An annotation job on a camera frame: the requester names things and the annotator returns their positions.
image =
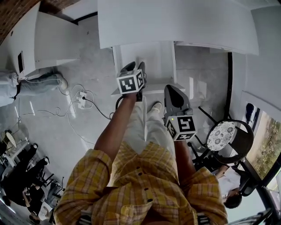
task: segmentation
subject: gray floor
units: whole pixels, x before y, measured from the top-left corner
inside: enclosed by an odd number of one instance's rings
[[[61,65],[58,70],[69,84],[69,91],[75,84],[81,84],[94,94],[94,101],[100,110],[109,116],[114,111],[116,98],[111,93],[117,88],[115,69],[111,49],[99,48],[97,16],[79,23],[80,28],[80,60]],[[206,137],[212,122],[198,110],[202,106],[216,119],[221,119],[227,93],[227,54],[211,54],[208,48],[175,46],[178,82],[186,87],[194,114],[198,120],[198,135],[202,140]],[[76,86],[72,94],[82,88]],[[156,100],[164,100],[162,94],[147,95],[148,105]],[[22,97],[13,104],[0,108],[0,130],[11,128],[17,121],[17,113],[29,132],[30,142],[39,145],[42,155],[50,158],[48,169],[55,173],[58,180],[67,181],[74,165],[93,144],[108,124],[95,107],[81,110],[77,104],[70,108],[68,118],[53,116],[55,108],[61,109],[65,115],[70,98],[54,90],[35,97]]]

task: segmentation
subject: foot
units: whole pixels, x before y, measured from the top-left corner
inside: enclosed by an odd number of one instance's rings
[[[45,159],[47,165],[49,165],[50,164],[49,158],[46,156],[44,159]]]
[[[59,73],[56,73],[56,75],[57,75],[58,80],[60,80],[60,82],[61,82],[60,89],[61,89],[61,90],[67,89],[68,84],[67,84],[66,79],[63,78],[63,76],[62,76],[61,74],[59,74]]]
[[[152,111],[152,110],[157,110],[158,113],[159,113],[159,112],[161,111],[161,108],[162,108],[162,103],[161,103],[161,102],[156,102],[156,103],[153,105],[151,111]]]

